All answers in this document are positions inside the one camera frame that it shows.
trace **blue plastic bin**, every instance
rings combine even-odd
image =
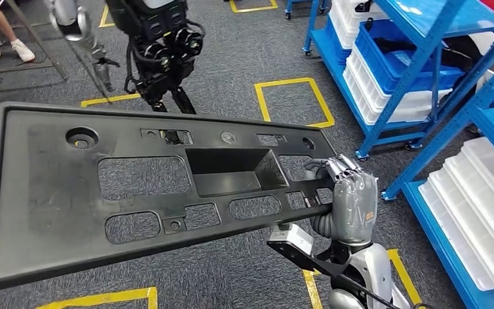
[[[334,55],[336,56],[336,61],[338,64],[345,64],[345,60],[351,54],[351,50],[345,50],[342,48],[340,44],[340,40],[338,39],[338,34],[334,30],[334,26],[332,24],[332,20],[330,17],[327,17],[327,23],[325,24],[325,32],[328,38],[331,38],[331,46],[333,47]]]
[[[365,23],[361,23],[359,36],[355,45],[365,59],[368,67],[376,77],[378,84],[386,94],[395,91],[402,77],[402,72],[409,66],[413,50],[399,50],[383,54],[374,42],[375,37],[382,37],[391,41],[411,42],[405,34],[390,20],[372,22],[372,29],[368,32]],[[423,69],[418,73],[409,91],[431,90],[433,85],[433,60],[430,59]],[[459,68],[450,66],[440,67],[439,90],[450,89],[461,75],[464,74]]]

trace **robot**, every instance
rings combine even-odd
[[[187,19],[186,0],[106,2],[116,27],[129,36],[124,90],[137,91],[153,111],[160,112],[167,111],[161,99],[170,91],[182,113],[196,114],[180,84],[194,69],[205,32],[200,24]],[[86,9],[77,6],[76,0],[47,0],[47,5],[54,27],[68,41],[91,54],[96,76],[112,91],[109,67],[119,65],[106,57],[105,47],[93,34]],[[132,60],[138,70],[137,78],[133,77]],[[166,132],[165,138],[181,143],[176,134]],[[331,238],[331,246],[314,255],[312,237],[294,224],[275,227],[268,245],[302,269],[319,270],[331,276],[332,309],[410,308],[393,283],[386,250],[371,240],[377,211],[377,179],[344,156],[310,160],[305,167],[312,179],[328,177],[334,182],[332,211],[311,218],[314,231]]]
[[[371,239],[378,204],[377,178],[342,154],[312,159],[304,167],[307,179],[330,178],[334,182],[332,211],[310,219],[313,230],[330,238],[331,245],[314,255],[313,238],[294,224],[274,227],[268,245],[296,266],[331,277],[331,309],[410,308],[393,283],[387,251]]]

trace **yellow tape square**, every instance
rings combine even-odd
[[[308,127],[319,127],[319,128],[333,126],[334,125],[334,117],[332,116],[332,113],[329,110],[329,107],[327,106],[327,103],[325,102],[325,99],[323,98],[321,91],[319,91],[319,87],[317,87],[317,84],[315,84],[315,80],[312,78],[309,78],[309,77],[302,77],[300,79],[276,80],[273,82],[261,82],[261,83],[255,84],[255,90],[257,92],[257,98],[259,100],[259,105],[261,107],[262,117],[263,117],[264,121],[270,122],[271,119],[270,119],[270,112],[268,111],[268,106],[266,105],[266,99],[264,99],[264,93],[262,92],[262,89],[264,87],[295,84],[298,82],[309,83],[309,86],[311,87],[311,90],[313,90],[313,94],[315,94],[315,97],[317,98],[317,102],[319,103],[319,106],[321,107],[321,110],[323,111],[323,114],[325,115],[325,118],[327,119],[326,121],[317,122],[315,124],[308,124],[307,126]]]
[[[406,292],[408,293],[408,296],[410,296],[410,300],[414,304],[421,303],[421,298],[419,297],[419,294],[399,256],[399,250],[389,249],[387,250],[387,255],[391,260],[391,262],[393,263],[393,265],[395,266],[399,278],[402,281],[404,287],[406,288]],[[315,285],[315,279],[314,279],[314,276],[320,275],[321,273],[317,270],[315,270],[314,272],[310,272],[308,270],[302,270],[302,274],[304,275],[304,281],[306,282],[306,288],[309,294],[309,299],[311,301],[312,309],[323,309],[323,304],[321,302],[321,298],[319,297],[319,291],[317,290],[317,286]]]
[[[103,8],[103,14],[101,15],[101,21],[99,22],[99,28],[114,27],[114,23],[107,23],[109,17],[109,7],[105,5]]]
[[[133,93],[131,95],[117,95],[115,97],[108,98],[91,98],[89,100],[84,100],[80,103],[80,107],[87,108],[90,105],[108,103],[108,102],[116,102],[122,100],[131,100],[132,98],[140,98],[141,95],[139,93]]]
[[[237,6],[235,5],[235,2],[233,0],[230,0],[230,8],[232,8],[232,12],[234,13],[246,13],[246,12],[254,12],[254,11],[263,11],[263,10],[272,10],[274,8],[277,8],[277,3],[275,0],[270,0],[270,5],[269,6],[261,6],[258,8],[244,8],[238,10]]]
[[[37,307],[36,309],[63,309],[67,307],[90,307],[101,304],[118,303],[122,301],[134,301],[137,299],[147,299],[147,309],[158,308],[158,291],[155,287],[138,288],[136,290],[121,291],[115,293],[105,293],[89,295],[79,298],[67,299],[65,301],[56,301]]]

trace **black tray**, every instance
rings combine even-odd
[[[168,144],[162,129],[188,131],[192,143]],[[257,134],[274,135],[277,145],[262,145]],[[330,205],[320,203],[316,190],[331,183],[291,181],[280,155],[336,154],[323,132],[312,127],[2,103],[0,289],[328,212]],[[102,196],[102,160],[157,156],[184,163],[187,192],[124,200]],[[293,210],[286,194],[297,191],[307,207]],[[280,211],[247,220],[231,215],[231,201],[258,196],[274,196]],[[187,230],[185,207],[206,203],[214,203],[221,223]],[[157,214],[156,237],[120,244],[107,239],[110,217],[142,211]]]

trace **round hole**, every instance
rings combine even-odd
[[[230,144],[230,145],[234,145],[236,143],[235,136],[233,134],[231,134],[230,132],[226,132],[226,131],[222,132],[221,133],[221,139],[223,140],[223,142]]]
[[[169,224],[169,227],[172,229],[172,230],[179,230],[181,228],[181,224],[178,222],[178,221],[172,221],[170,224]]]
[[[307,137],[304,137],[302,139],[302,141],[304,142],[304,145],[306,145],[306,147],[309,149],[309,150],[314,150],[315,149],[315,144]]]
[[[75,127],[65,134],[65,139],[69,145],[77,149],[88,149],[95,146],[98,137],[95,131],[88,127]]]
[[[75,147],[80,149],[86,149],[88,148],[88,142],[86,142],[85,140],[77,140],[75,142]]]

